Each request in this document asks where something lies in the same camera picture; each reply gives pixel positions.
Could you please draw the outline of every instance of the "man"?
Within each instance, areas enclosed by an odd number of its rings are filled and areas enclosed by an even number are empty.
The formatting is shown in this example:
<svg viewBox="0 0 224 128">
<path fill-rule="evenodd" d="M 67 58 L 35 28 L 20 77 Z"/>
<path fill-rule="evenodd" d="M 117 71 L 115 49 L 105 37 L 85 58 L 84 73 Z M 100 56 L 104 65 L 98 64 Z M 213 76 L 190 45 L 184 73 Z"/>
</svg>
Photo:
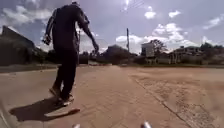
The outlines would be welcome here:
<svg viewBox="0 0 224 128">
<path fill-rule="evenodd" d="M 53 12 L 48 21 L 43 39 L 43 42 L 49 45 L 51 41 L 50 32 L 52 30 L 53 47 L 60 59 L 61 66 L 58 68 L 57 77 L 50 92 L 57 96 L 65 106 L 74 100 L 70 92 L 74 84 L 79 54 L 77 50 L 78 34 L 75 28 L 76 22 L 92 40 L 95 52 L 98 52 L 99 46 L 88 28 L 89 20 L 77 2 L 57 8 Z"/>
</svg>

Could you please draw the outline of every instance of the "building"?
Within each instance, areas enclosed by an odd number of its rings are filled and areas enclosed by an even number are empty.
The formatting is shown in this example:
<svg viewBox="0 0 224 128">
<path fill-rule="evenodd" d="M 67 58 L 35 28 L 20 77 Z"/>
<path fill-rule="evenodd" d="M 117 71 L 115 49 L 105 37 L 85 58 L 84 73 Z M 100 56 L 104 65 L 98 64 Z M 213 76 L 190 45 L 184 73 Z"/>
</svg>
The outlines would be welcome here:
<svg viewBox="0 0 224 128">
<path fill-rule="evenodd" d="M 202 51 L 200 47 L 189 46 L 184 47 L 181 46 L 180 48 L 174 50 L 173 52 L 169 53 L 172 63 L 180 63 L 183 59 L 186 58 L 200 58 L 202 55 Z"/>
<path fill-rule="evenodd" d="M 154 50 L 154 44 L 153 43 L 144 43 L 141 45 L 142 52 L 141 55 L 144 57 L 154 57 L 155 56 L 155 50 Z"/>
<path fill-rule="evenodd" d="M 28 64 L 42 61 L 40 55 L 45 53 L 35 47 L 34 43 L 26 37 L 3 26 L 0 35 L 0 66 L 13 64 Z"/>
</svg>

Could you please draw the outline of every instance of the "ground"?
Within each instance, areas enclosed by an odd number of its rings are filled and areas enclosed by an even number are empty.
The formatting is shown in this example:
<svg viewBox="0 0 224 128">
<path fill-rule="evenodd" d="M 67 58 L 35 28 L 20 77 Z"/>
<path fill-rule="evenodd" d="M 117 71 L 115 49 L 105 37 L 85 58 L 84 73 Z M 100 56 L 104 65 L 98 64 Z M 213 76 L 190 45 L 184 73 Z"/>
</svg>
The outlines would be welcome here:
<svg viewBox="0 0 224 128">
<path fill-rule="evenodd" d="M 152 128 L 224 127 L 223 69 L 83 66 L 75 102 L 61 109 L 48 92 L 55 75 L 0 75 L 0 97 L 18 128 L 140 128 L 144 121 Z"/>
</svg>

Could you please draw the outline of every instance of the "hand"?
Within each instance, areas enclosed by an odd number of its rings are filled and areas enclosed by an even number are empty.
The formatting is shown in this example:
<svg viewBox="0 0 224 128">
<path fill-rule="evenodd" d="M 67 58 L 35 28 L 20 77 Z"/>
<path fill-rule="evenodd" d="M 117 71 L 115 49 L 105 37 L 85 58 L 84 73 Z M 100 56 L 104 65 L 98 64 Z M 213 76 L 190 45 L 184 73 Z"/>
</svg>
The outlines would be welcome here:
<svg viewBox="0 0 224 128">
<path fill-rule="evenodd" d="M 93 42 L 93 47 L 95 49 L 95 53 L 98 53 L 99 52 L 99 45 L 95 41 Z"/>
<path fill-rule="evenodd" d="M 48 35 L 44 35 L 44 38 L 42 40 L 46 45 L 49 45 L 51 42 L 51 37 Z"/>
</svg>

